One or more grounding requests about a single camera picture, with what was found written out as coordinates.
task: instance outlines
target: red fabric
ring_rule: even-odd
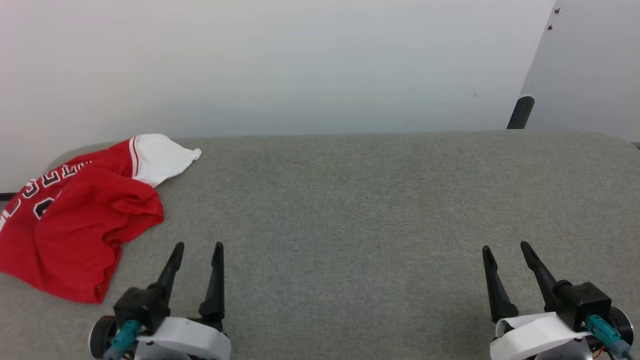
[[[102,302],[120,245],[163,221],[157,192],[131,178],[129,149],[127,140],[78,156],[27,184],[0,215],[0,271],[64,299]]]

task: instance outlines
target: white sleeve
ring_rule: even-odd
[[[200,149],[185,149],[162,134],[138,135],[131,139],[133,179],[153,187],[180,175],[197,160]]]

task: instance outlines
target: gray table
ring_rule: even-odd
[[[157,188],[165,221],[124,247],[102,305],[0,274],[3,357],[90,358],[93,323],[128,287],[154,281],[177,241],[186,251],[170,305],[185,317],[203,300],[215,242],[225,244],[234,360],[488,359],[483,245],[520,312],[542,312],[521,240],[558,279],[595,283],[640,323],[640,152],[617,138],[496,131],[178,142],[203,155]]]

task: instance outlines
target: clothing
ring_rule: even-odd
[[[0,216],[0,271],[64,299],[102,302],[120,245],[163,221],[154,186],[201,153],[139,135],[32,179]]]

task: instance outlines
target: white backdrop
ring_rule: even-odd
[[[138,133],[504,129],[553,4],[3,0],[0,192]]]

